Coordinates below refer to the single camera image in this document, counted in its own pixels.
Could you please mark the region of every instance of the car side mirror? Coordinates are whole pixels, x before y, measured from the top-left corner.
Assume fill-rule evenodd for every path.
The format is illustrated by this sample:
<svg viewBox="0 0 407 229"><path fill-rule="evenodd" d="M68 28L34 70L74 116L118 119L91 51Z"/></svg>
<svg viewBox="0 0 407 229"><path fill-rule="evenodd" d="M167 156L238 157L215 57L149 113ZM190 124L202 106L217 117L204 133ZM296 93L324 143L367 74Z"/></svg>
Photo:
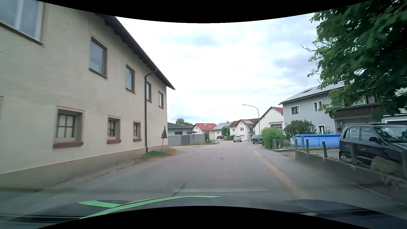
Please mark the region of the car side mirror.
<svg viewBox="0 0 407 229"><path fill-rule="evenodd" d="M377 137L370 137L370 138L369 138L369 141L374 141L374 142L376 142L376 143L379 143Z"/></svg>

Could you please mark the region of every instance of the cloudy sky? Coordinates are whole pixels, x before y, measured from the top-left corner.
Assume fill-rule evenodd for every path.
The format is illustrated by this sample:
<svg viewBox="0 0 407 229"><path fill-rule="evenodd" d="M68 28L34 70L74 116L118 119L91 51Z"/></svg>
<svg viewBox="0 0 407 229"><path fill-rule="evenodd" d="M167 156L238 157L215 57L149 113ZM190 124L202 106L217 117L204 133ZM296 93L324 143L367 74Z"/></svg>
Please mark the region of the cloudy sky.
<svg viewBox="0 0 407 229"><path fill-rule="evenodd" d="M307 78L312 14L254 22L189 24L118 18L176 90L168 122L223 123L262 115L319 83Z"/></svg>

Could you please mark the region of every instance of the blue pool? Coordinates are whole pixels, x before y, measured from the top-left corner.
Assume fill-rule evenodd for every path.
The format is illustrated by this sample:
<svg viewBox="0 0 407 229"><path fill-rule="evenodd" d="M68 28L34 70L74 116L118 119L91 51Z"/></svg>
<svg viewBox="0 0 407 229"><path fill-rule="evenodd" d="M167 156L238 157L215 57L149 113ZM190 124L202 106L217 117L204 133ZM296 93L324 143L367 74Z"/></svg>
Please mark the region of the blue pool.
<svg viewBox="0 0 407 229"><path fill-rule="evenodd" d="M302 147L301 136L304 136L304 144L308 139L309 147L322 147L322 142L325 142L327 147L339 146L340 134L298 134L295 136L298 146Z"/></svg>

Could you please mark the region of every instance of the gate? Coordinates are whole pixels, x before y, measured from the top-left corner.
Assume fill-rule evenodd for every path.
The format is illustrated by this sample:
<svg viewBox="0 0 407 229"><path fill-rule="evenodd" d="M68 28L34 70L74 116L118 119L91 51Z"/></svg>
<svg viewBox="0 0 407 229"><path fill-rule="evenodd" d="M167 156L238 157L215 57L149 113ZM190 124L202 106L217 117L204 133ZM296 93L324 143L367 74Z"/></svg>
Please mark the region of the gate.
<svg viewBox="0 0 407 229"><path fill-rule="evenodd" d="M188 135L181 135L181 145L189 145L191 143L191 136Z"/></svg>

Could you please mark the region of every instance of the car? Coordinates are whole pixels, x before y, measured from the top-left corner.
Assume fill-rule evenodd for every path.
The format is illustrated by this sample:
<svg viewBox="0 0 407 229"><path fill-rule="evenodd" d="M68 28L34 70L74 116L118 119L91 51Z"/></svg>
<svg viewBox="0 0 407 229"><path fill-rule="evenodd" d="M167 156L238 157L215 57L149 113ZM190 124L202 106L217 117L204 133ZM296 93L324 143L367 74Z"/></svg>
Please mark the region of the car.
<svg viewBox="0 0 407 229"><path fill-rule="evenodd" d="M351 158L352 145L357 160L366 165L376 156L401 164L401 154L407 153L407 125L381 123L346 127L339 138L339 157Z"/></svg>
<svg viewBox="0 0 407 229"><path fill-rule="evenodd" d="M254 144L254 143L259 143L259 144L263 143L263 139L261 138L261 135L255 134L252 136L252 144Z"/></svg>
<svg viewBox="0 0 407 229"><path fill-rule="evenodd" d="M236 135L233 137L233 142L237 142L237 141L242 142L242 138L239 135Z"/></svg>

